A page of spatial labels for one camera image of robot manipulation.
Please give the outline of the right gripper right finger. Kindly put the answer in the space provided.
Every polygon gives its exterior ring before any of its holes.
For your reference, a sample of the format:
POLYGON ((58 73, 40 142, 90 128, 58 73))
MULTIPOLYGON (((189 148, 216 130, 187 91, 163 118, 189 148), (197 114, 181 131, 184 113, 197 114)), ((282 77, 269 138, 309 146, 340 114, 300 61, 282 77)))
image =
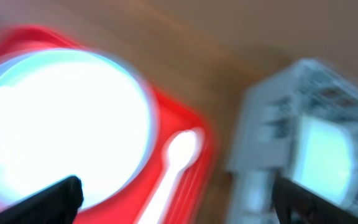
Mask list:
POLYGON ((272 201, 280 224, 358 224, 358 217, 296 183, 277 177, 272 201))

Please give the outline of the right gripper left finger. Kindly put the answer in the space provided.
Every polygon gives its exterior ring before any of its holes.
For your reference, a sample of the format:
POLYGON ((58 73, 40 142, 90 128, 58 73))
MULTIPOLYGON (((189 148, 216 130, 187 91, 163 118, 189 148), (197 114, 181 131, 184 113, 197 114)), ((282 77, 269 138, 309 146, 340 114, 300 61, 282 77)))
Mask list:
POLYGON ((72 224, 83 203, 81 180, 71 175, 0 212, 0 224, 72 224))

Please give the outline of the green bowl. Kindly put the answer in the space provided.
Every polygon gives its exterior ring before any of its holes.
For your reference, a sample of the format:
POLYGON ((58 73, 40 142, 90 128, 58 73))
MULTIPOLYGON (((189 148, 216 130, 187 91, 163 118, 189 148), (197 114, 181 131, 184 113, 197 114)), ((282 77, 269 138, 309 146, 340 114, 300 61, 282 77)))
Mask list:
POLYGON ((357 182, 355 143, 348 129, 312 116, 302 116, 290 178, 340 207, 354 198, 357 182))

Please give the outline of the large light blue plate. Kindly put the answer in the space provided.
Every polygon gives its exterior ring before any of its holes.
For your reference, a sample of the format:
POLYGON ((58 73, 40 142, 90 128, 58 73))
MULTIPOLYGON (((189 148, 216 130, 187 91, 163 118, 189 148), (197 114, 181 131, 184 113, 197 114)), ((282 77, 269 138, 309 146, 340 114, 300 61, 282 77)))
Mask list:
POLYGON ((88 210, 127 187, 158 130, 154 98, 117 58, 52 49, 0 59, 0 210, 76 176, 88 210))

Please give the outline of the white plastic spoon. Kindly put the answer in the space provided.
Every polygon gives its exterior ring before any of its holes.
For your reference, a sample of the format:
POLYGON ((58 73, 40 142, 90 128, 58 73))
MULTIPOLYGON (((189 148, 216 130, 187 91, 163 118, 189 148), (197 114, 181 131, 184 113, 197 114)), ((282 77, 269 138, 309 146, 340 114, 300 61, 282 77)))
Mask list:
POLYGON ((137 218, 137 224, 163 222, 184 171, 195 163, 201 153, 203 140, 201 128, 179 131, 169 139, 162 156, 164 170, 160 183, 137 218))

